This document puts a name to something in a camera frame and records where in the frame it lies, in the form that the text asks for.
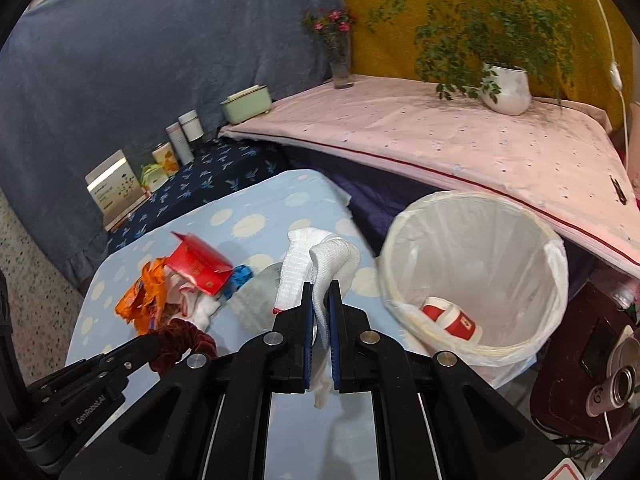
bed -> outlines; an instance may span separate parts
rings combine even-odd
[[[170,177],[149,200],[108,233],[109,254],[126,247],[146,232],[203,204],[245,189],[288,166],[270,142],[217,140],[207,153],[197,155]]]
[[[525,114],[511,117],[475,100],[441,102],[434,88],[356,76],[350,89],[313,88],[223,135],[327,153],[434,190],[500,194],[540,215],[565,239],[640,277],[640,212],[602,110],[535,100]]]

dark purple fabric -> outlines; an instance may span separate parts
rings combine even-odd
[[[380,254],[386,232],[396,215],[425,195],[442,191],[429,184],[326,153],[282,147],[293,168],[309,168],[327,176],[351,195],[349,208],[373,253]],[[562,238],[569,263],[569,298],[587,282],[598,259]]]

orange plastic bag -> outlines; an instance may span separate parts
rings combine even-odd
[[[142,275],[131,285],[115,307],[116,314],[133,325],[138,335],[151,328],[160,328],[166,309],[164,264],[166,258],[156,258],[142,267]]]

red and white cup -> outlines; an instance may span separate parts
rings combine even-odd
[[[459,306],[450,301],[430,296],[427,298],[422,311],[436,325],[460,339],[477,343],[482,337],[482,327],[478,326],[473,319],[462,312]]]

trash can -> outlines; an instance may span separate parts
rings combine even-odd
[[[394,219],[380,254],[380,288],[427,352],[451,350],[498,387],[530,364],[562,321],[568,266],[560,237],[515,202],[438,192]],[[479,340],[452,335],[425,314],[431,297],[459,307],[481,327]]]

